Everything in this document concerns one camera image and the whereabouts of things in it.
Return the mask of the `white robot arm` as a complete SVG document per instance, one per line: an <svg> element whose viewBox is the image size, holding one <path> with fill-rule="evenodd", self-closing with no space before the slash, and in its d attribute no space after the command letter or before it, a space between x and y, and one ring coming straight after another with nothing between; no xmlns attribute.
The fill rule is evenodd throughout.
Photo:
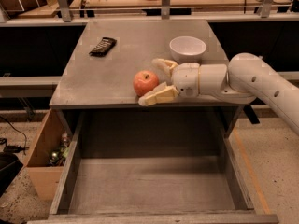
<svg viewBox="0 0 299 224"><path fill-rule="evenodd" d="M140 105L165 104L177 99L196 102L204 96L246 105L258 98L299 133L299 88L253 54L237 54L227 64L178 64L165 59L155 59L152 64L164 70L171 83L163 82L141 96Z"/></svg>

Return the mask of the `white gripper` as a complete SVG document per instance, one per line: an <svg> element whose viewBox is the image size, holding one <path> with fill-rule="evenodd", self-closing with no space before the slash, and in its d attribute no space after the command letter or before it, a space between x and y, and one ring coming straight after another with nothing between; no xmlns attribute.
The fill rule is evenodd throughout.
<svg viewBox="0 0 299 224"><path fill-rule="evenodd" d="M199 63L178 65L175 61L161 58L153 59L151 63L168 77L171 77L173 85L167 85L165 82L159 84L152 91L139 98L138 103L140 105L164 104L174 101L178 95L191 98L199 94Z"/></svg>

